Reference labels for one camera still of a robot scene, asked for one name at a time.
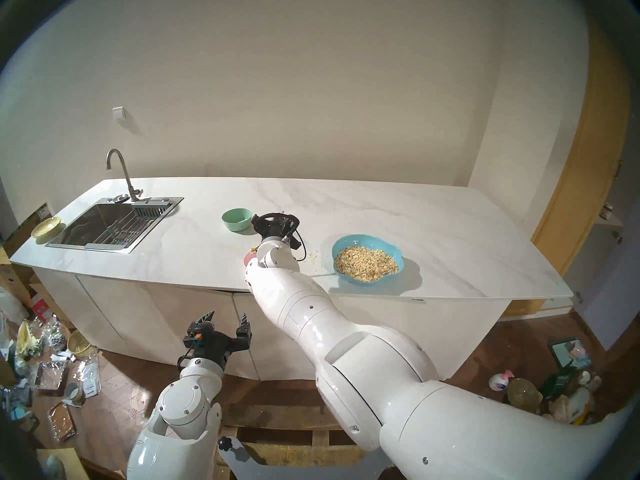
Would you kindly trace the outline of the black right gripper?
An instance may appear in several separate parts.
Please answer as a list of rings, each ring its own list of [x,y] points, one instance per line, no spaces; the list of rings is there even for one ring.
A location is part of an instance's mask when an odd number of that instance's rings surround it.
[[[254,214],[251,218],[251,224],[263,241],[276,237],[287,243],[291,249],[300,247],[300,241],[293,237],[300,225],[299,219],[294,215],[265,214],[258,216]]]

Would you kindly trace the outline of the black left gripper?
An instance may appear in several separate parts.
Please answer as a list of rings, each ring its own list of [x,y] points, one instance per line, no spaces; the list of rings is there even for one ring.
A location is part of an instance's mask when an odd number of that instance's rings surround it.
[[[183,360],[209,360],[225,370],[232,353],[247,351],[251,344],[251,328],[247,313],[243,312],[235,337],[216,331],[213,323],[215,311],[210,311],[197,322],[192,322],[183,338],[187,349]]]

